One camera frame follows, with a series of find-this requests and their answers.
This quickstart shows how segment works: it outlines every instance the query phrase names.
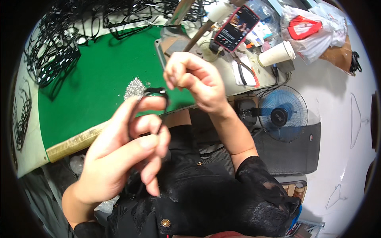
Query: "plastic bag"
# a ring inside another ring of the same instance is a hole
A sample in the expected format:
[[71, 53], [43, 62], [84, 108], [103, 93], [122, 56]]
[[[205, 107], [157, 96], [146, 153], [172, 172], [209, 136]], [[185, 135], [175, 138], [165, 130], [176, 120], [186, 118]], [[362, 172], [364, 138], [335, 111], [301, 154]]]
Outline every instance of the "plastic bag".
[[261, 0], [251, 0], [246, 4], [261, 20], [274, 14], [274, 10]]
[[246, 4], [259, 18], [266, 24], [272, 32], [272, 39], [279, 37], [279, 22], [275, 16], [275, 11], [261, 0], [251, 0]]
[[111, 200], [101, 202], [94, 209], [94, 211], [100, 210], [101, 212], [111, 214], [112, 210], [114, 209], [113, 205], [118, 201], [119, 198], [120, 198], [120, 196], [117, 195], [115, 198], [113, 198]]
[[70, 168], [78, 176], [80, 176], [82, 173], [84, 160], [84, 155], [75, 155], [70, 159]]
[[331, 41], [330, 46], [342, 47], [348, 32], [345, 14], [329, 3], [324, 1], [317, 2], [317, 6], [310, 8], [309, 11], [330, 21], [330, 24], [334, 27], [333, 40]]
[[346, 27], [298, 8], [284, 6], [280, 26], [283, 39], [307, 65], [329, 46], [342, 47], [345, 43]]

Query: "paper cup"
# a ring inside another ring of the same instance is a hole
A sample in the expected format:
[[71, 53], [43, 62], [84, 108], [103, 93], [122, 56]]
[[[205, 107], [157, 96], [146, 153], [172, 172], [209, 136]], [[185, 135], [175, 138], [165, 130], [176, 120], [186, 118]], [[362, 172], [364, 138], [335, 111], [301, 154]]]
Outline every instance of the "paper cup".
[[273, 48], [266, 50], [258, 55], [258, 61], [263, 67], [283, 62], [289, 59], [295, 59], [295, 52], [292, 49], [290, 42], [283, 41]]

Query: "fan grille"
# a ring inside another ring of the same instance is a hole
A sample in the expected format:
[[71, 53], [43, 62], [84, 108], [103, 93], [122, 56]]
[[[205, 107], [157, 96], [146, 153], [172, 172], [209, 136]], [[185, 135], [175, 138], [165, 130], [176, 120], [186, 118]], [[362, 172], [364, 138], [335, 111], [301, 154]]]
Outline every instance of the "fan grille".
[[[259, 121], [263, 129], [274, 139], [282, 142], [292, 142], [302, 133], [302, 127], [307, 125], [308, 110], [302, 96], [289, 86], [279, 86], [259, 101], [261, 116]], [[277, 127], [271, 121], [271, 112], [275, 108], [283, 108], [288, 112], [287, 122]]]

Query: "pliers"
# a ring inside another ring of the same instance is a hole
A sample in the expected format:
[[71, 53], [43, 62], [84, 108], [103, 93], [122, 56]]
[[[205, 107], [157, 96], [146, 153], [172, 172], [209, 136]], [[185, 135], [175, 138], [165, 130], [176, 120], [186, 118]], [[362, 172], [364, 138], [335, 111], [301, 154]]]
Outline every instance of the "pliers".
[[239, 72], [239, 75], [241, 76], [241, 80], [242, 80], [243, 85], [247, 85], [247, 83], [245, 81], [245, 78], [243, 77], [242, 67], [241, 66], [243, 66], [245, 69], [247, 69], [253, 75], [253, 77], [255, 78], [254, 72], [246, 64], [242, 63], [242, 61], [239, 59], [239, 57], [236, 55], [235, 52], [230, 52], [230, 54], [232, 55], [233, 59], [237, 62], [238, 72]]

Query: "hand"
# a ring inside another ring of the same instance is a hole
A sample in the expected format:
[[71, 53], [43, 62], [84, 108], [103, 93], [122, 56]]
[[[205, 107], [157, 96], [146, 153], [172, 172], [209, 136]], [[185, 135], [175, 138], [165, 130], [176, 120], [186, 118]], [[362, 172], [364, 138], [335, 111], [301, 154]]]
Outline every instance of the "hand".
[[[114, 198], [125, 186], [134, 166], [141, 170], [141, 180], [147, 191], [152, 196], [160, 195], [156, 174], [168, 150], [171, 137], [168, 128], [163, 125], [156, 135], [162, 121], [153, 114], [135, 118], [130, 128], [128, 121], [130, 115], [137, 112], [164, 110], [165, 99], [145, 97], [133, 112], [136, 102], [136, 97], [124, 102], [87, 151], [83, 172], [76, 184], [81, 202], [93, 204]], [[130, 141], [128, 131], [135, 140]], [[139, 137], [147, 132], [151, 135]]]
[[174, 52], [163, 74], [169, 89], [187, 88], [200, 109], [221, 113], [227, 105], [224, 82], [218, 70], [191, 53]]

